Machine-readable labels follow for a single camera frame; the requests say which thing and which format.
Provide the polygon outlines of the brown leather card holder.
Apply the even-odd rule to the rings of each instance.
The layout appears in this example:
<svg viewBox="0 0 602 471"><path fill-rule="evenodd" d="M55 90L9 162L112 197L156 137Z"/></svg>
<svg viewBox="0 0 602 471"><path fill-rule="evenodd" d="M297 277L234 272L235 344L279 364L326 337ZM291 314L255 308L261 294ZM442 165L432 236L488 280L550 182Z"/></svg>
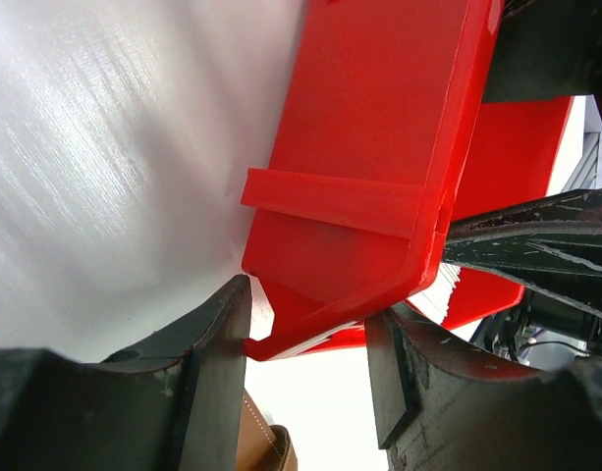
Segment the brown leather card holder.
<svg viewBox="0 0 602 471"><path fill-rule="evenodd" d="M236 469L296 471L298 459L288 430L269 425L247 391L242 400Z"/></svg>

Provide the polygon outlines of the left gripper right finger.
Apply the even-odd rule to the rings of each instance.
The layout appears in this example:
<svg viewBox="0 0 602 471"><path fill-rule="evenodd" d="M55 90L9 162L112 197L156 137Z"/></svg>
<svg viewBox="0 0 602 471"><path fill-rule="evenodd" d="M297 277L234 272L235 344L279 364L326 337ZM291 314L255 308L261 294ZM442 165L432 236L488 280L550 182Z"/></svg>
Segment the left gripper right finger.
<svg viewBox="0 0 602 471"><path fill-rule="evenodd" d="M602 470L602 359L542 371L401 304L364 323L392 470Z"/></svg>

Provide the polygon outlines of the red plastic card bin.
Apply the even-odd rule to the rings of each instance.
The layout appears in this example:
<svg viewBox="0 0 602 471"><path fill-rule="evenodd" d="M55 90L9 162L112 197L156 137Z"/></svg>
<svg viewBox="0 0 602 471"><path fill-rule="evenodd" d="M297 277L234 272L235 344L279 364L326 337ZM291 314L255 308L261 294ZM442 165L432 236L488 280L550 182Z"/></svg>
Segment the red plastic card bin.
<svg viewBox="0 0 602 471"><path fill-rule="evenodd" d="M543 197L568 96L486 103L506 1L313 1L243 269L274 311L257 361L350 345L429 287L450 224Z"/></svg>

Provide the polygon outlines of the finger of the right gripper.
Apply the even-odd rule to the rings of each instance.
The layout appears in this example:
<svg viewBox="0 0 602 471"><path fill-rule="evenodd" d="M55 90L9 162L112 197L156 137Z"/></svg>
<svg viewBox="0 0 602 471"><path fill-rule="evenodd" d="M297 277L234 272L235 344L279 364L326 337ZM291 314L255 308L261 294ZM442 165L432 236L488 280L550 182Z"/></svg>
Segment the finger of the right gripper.
<svg viewBox="0 0 602 471"><path fill-rule="evenodd" d="M483 101L602 94L602 0L507 1Z"/></svg>
<svg viewBox="0 0 602 471"><path fill-rule="evenodd" d="M458 220L442 261L516 282L602 319L602 188Z"/></svg>

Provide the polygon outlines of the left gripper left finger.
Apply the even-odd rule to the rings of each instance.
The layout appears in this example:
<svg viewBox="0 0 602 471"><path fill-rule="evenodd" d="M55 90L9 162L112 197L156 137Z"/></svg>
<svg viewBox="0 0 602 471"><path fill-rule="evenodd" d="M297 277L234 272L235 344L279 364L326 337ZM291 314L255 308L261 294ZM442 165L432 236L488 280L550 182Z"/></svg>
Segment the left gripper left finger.
<svg viewBox="0 0 602 471"><path fill-rule="evenodd" d="M0 348L0 470L231 470L251 311L237 275L98 363Z"/></svg>

